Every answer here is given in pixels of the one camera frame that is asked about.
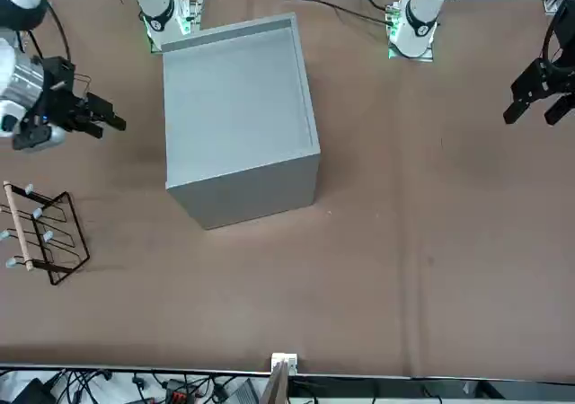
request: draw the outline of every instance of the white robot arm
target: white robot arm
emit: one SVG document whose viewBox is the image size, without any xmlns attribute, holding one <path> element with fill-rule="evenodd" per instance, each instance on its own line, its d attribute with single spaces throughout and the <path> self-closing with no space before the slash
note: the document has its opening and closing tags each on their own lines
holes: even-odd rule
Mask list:
<svg viewBox="0 0 575 404">
<path fill-rule="evenodd" d="M 0 0 L 0 27 L 31 31 L 48 9 L 48 0 Z M 30 58 L 0 39 L 0 137 L 12 138 L 15 150 L 35 151 L 60 144 L 65 132 L 100 138 L 100 123 L 125 130 L 110 103 L 90 92 L 74 96 L 74 77 L 69 57 Z"/>
<path fill-rule="evenodd" d="M 425 53 L 437 27 L 439 10 L 445 0 L 402 0 L 401 19 L 390 41 L 409 58 Z"/>
</svg>

